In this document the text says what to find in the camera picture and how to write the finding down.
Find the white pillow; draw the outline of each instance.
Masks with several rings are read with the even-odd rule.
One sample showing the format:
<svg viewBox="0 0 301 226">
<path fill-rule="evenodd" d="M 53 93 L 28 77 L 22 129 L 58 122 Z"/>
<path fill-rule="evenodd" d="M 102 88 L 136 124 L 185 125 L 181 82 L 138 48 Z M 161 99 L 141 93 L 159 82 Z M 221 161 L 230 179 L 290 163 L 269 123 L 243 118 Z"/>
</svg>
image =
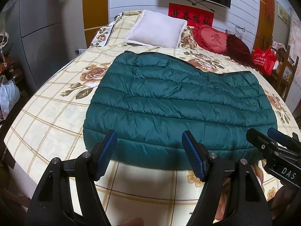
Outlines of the white pillow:
<svg viewBox="0 0 301 226">
<path fill-rule="evenodd" d="M 186 25 L 186 20 L 143 10 L 124 42 L 143 46 L 178 48 Z"/>
</svg>

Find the orange wooden column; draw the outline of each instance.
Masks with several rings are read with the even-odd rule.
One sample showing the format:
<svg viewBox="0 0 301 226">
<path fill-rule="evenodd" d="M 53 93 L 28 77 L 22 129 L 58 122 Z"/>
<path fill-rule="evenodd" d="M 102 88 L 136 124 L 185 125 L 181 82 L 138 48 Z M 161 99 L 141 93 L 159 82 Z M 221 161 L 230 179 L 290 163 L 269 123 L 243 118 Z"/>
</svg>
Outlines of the orange wooden column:
<svg viewBox="0 0 301 226">
<path fill-rule="evenodd" d="M 275 20 L 275 0 L 260 0 L 259 20 L 253 50 L 266 50 L 272 43 Z"/>
<path fill-rule="evenodd" d="M 109 23 L 108 0 L 82 0 L 82 13 L 87 47 L 97 30 Z"/>
</svg>

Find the dark red pillow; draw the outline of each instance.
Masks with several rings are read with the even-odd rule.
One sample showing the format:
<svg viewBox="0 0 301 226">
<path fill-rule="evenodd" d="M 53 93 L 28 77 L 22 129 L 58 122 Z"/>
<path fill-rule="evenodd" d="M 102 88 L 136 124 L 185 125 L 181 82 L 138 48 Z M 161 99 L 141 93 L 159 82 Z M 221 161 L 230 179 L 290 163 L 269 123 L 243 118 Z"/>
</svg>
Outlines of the dark red pillow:
<svg viewBox="0 0 301 226">
<path fill-rule="evenodd" d="M 192 34 L 200 47 L 214 53 L 226 53 L 228 34 L 201 24 L 194 27 Z"/>
<path fill-rule="evenodd" d="M 235 35 L 228 35 L 225 54 L 241 65 L 257 69 L 248 46 Z"/>
</svg>

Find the red heart-shaped pillow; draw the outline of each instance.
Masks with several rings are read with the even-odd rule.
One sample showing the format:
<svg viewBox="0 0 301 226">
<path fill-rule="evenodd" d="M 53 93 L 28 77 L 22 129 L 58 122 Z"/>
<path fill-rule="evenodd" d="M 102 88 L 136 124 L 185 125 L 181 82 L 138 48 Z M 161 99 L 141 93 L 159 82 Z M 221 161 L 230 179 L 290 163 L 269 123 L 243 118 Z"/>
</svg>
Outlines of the red heart-shaped pillow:
<svg viewBox="0 0 301 226">
<path fill-rule="evenodd" d="M 192 34 L 200 47 L 214 53 L 226 53 L 228 34 L 200 24 L 194 27 Z"/>
</svg>

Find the white paneled wall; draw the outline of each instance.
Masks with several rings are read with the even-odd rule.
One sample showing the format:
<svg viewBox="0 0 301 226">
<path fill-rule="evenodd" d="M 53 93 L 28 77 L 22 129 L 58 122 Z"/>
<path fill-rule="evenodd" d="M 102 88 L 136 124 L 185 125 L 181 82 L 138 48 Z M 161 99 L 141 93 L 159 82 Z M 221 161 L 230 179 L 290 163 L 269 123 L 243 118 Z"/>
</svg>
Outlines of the white paneled wall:
<svg viewBox="0 0 301 226">
<path fill-rule="evenodd" d="M 177 3 L 192 6 L 185 0 L 109 0 L 109 14 L 111 21 L 114 16 L 121 12 L 131 10 L 152 10 L 168 14 L 169 3 Z M 213 27 L 225 31 L 226 29 L 239 32 L 243 42 L 253 48 L 257 31 L 259 17 L 259 0 L 231 0 L 231 9 L 223 8 L 215 4 L 203 2 L 203 4 L 215 10 Z M 196 7 L 207 10 L 204 6 L 197 4 Z M 245 27 L 246 32 L 235 29 L 235 25 Z"/>
</svg>

